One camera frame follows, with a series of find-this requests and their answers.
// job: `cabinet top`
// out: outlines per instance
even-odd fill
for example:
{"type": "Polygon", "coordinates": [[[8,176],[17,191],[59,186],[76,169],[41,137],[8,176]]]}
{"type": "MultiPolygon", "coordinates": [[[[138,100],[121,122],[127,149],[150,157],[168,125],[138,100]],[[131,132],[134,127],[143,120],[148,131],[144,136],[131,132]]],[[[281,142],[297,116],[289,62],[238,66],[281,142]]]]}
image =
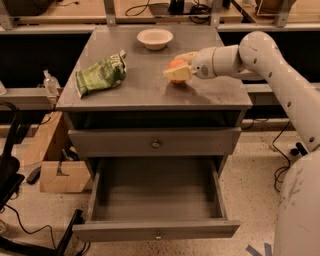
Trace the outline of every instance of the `cabinet top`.
{"type": "Polygon", "coordinates": [[[245,110],[250,98],[241,81],[218,77],[201,80],[193,77],[184,84],[172,84],[162,74],[178,54],[206,47],[223,46],[217,31],[199,25],[118,25],[99,26],[92,33],[57,104],[61,111],[108,110],[245,110]],[[163,28],[174,38],[158,51],[152,51],[137,40],[140,31],[163,28]],[[127,77],[121,85],[84,96],[76,91],[75,72],[87,69],[102,58],[123,49],[127,77]]]}

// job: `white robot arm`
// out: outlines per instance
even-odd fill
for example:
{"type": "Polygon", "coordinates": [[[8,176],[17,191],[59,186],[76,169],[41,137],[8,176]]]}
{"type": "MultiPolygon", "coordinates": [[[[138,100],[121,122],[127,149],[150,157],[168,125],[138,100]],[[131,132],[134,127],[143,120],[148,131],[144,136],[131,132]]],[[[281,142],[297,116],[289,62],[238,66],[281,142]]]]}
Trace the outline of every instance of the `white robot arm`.
{"type": "Polygon", "coordinates": [[[268,82],[310,152],[285,177],[274,256],[319,256],[320,92],[285,61],[274,40],[264,32],[249,33],[239,45],[205,48],[185,56],[188,65],[164,71],[168,79],[231,76],[246,80],[263,78],[268,82]]]}

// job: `chip bag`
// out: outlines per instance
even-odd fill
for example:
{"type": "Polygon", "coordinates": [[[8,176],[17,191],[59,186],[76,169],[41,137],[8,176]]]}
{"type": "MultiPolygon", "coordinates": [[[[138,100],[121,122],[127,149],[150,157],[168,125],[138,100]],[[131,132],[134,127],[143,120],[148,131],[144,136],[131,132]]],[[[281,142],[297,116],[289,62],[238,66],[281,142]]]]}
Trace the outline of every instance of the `chip bag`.
{"type": "Polygon", "coordinates": [[[79,97],[115,87],[126,78],[125,52],[104,58],[93,66],[76,72],[79,97]]]}

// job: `floor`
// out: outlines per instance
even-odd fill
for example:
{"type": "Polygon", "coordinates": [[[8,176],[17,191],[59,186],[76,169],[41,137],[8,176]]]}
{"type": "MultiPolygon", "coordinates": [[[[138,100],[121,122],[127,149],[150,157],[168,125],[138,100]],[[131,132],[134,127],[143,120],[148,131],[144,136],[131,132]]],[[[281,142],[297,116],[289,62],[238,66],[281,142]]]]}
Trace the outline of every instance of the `floor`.
{"type": "MultiPolygon", "coordinates": [[[[185,255],[185,256],[250,256],[250,245],[265,255],[265,243],[273,245],[279,194],[274,189],[275,171],[287,164],[286,159],[272,146],[273,140],[288,120],[245,120],[243,132],[220,177],[221,189],[229,219],[240,220],[241,226],[229,239],[199,239],[171,241],[139,241],[92,243],[86,255],[185,255]]],[[[0,139],[3,148],[4,138],[0,139]]],[[[299,156],[290,154],[295,143],[301,141],[289,126],[275,142],[292,162],[299,156]]],[[[32,142],[25,138],[16,145],[13,155],[20,158],[32,142]]],[[[19,173],[28,176],[34,166],[19,173]]],[[[33,231],[51,225],[54,240],[60,241],[75,209],[86,211],[90,191],[81,194],[48,194],[39,192],[39,181],[34,185],[23,183],[20,191],[8,202],[20,214],[25,229],[33,231]]],[[[16,214],[9,208],[0,213],[6,223],[3,235],[12,240],[52,248],[49,229],[28,235],[20,228],[16,214]]],[[[65,255],[76,255],[83,243],[73,236],[65,255]]],[[[13,255],[0,251],[0,255],[13,255]]]]}

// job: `drawer knob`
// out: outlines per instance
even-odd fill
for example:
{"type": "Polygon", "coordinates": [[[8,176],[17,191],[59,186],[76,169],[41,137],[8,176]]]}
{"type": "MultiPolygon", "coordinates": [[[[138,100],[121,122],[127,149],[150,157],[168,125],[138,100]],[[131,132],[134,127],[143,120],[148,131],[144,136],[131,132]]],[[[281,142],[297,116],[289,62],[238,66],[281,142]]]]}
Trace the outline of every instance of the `drawer knob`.
{"type": "Polygon", "coordinates": [[[161,240],[162,236],[160,236],[160,232],[157,232],[156,240],[161,240]]]}
{"type": "Polygon", "coordinates": [[[160,148],[160,146],[161,146],[160,141],[154,140],[154,141],[152,142],[152,147],[153,147],[153,148],[157,149],[157,148],[160,148]]]}

